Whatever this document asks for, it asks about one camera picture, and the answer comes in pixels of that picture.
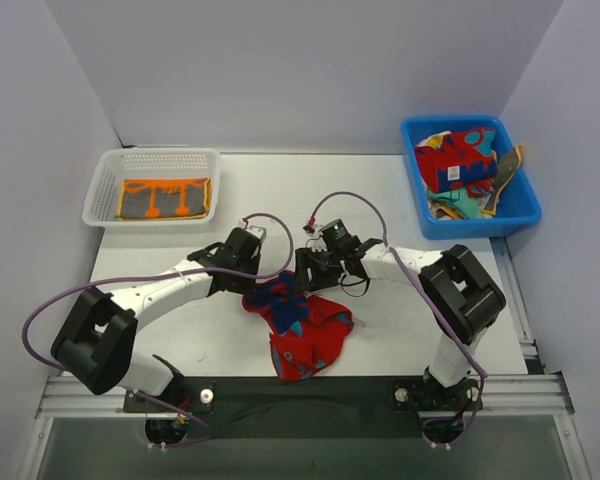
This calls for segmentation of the orange towel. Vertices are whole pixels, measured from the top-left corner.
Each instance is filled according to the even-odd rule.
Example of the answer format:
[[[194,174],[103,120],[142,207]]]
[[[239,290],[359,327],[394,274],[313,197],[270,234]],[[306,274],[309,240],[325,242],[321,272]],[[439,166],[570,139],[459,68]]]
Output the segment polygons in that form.
[[[124,180],[117,217],[123,221],[201,219],[210,213],[212,190],[210,177]]]

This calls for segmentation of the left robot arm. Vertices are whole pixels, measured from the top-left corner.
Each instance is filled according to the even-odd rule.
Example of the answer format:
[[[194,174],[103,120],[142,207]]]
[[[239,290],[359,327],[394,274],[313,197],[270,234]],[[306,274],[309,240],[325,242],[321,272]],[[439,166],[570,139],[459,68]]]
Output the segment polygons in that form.
[[[86,289],[59,330],[52,357],[96,395],[120,386],[161,396],[175,387],[180,372],[157,354],[137,351],[137,333],[217,292],[251,292],[265,238],[262,227],[236,227],[224,242],[189,254],[171,269],[173,277],[111,293]]]

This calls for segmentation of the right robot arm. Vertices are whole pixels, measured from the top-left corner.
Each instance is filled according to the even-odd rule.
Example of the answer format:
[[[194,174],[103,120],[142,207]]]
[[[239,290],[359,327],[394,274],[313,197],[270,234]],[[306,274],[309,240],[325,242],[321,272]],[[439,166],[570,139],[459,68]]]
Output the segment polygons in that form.
[[[415,250],[372,238],[346,248],[301,247],[295,251],[295,275],[297,293],[335,287],[346,275],[366,284],[380,280],[414,287],[442,331],[428,374],[445,389],[464,381],[472,370],[486,376],[475,350],[506,300],[467,246]]]

